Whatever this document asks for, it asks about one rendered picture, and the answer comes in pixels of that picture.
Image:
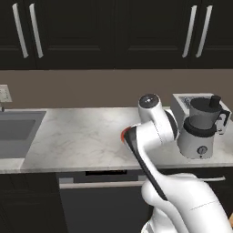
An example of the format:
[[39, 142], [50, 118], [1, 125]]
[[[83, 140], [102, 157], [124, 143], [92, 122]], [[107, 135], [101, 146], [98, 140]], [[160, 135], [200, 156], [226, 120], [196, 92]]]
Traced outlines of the red plate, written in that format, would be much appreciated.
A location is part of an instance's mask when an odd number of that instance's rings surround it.
[[126, 140], [125, 140], [125, 133], [130, 129], [131, 127], [126, 127], [120, 134], [120, 138], [121, 138], [121, 141], [125, 144], [126, 143]]

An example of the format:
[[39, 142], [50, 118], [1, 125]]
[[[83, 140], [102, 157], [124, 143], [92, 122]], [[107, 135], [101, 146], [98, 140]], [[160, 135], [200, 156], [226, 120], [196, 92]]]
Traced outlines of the grey blender with dark jug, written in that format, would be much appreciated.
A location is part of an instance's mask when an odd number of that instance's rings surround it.
[[206, 159], [213, 155], [216, 134], [223, 135], [231, 115], [221, 104], [221, 97], [195, 97], [189, 101], [177, 145], [180, 153], [191, 159]]

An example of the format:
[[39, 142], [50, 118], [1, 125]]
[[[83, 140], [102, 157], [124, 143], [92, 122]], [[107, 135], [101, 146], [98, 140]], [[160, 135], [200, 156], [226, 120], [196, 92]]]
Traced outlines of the white toaster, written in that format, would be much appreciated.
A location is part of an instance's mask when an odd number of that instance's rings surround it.
[[[181, 129], [184, 120], [189, 116], [189, 106], [190, 101], [196, 97], [210, 98], [212, 93], [189, 93], [189, 94], [173, 94], [171, 98], [170, 109], [176, 118], [178, 129]], [[232, 112], [230, 109], [222, 102], [219, 102], [222, 108], [226, 111], [226, 114], [221, 114], [216, 122], [217, 133], [219, 135], [224, 135], [230, 121]]]

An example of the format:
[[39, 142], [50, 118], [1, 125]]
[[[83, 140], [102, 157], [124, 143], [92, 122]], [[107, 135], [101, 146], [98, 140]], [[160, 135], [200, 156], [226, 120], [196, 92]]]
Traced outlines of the black dishwasher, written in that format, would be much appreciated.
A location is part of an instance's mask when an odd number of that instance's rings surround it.
[[[62, 172], [58, 184], [145, 181], [142, 170]], [[68, 233], [140, 233], [153, 208], [141, 187], [60, 189]]]

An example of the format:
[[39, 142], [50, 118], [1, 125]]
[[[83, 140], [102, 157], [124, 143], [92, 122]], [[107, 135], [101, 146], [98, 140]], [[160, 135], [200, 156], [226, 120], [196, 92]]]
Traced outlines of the grey sink basin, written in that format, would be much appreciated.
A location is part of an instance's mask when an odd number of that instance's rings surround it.
[[46, 112], [0, 112], [0, 159], [25, 158]]

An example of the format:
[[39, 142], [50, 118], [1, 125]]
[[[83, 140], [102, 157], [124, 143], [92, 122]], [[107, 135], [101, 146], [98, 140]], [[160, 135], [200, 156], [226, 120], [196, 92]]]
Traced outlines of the black wall cupboard door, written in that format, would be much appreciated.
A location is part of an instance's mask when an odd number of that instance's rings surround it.
[[25, 69], [29, 65], [23, 58], [12, 5], [15, 0], [0, 0], [0, 69]]
[[[202, 55], [196, 58], [207, 6], [213, 5]], [[197, 69], [233, 68], [233, 0], [201, 0], [192, 67]]]
[[188, 54], [183, 58], [191, 7], [199, 7], [200, 3], [201, 0], [116, 0], [116, 68], [186, 68], [195, 31], [194, 24]]
[[[112, 69], [114, 0], [24, 0], [36, 68]], [[29, 6], [35, 3], [44, 56], [38, 58]]]

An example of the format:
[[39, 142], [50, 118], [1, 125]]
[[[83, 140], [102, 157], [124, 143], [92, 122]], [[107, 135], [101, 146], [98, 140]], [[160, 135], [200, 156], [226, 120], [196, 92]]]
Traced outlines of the white wall socket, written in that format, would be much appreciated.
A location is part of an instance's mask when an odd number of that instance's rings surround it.
[[11, 103], [12, 97], [8, 85], [0, 85], [0, 102], [2, 103]]

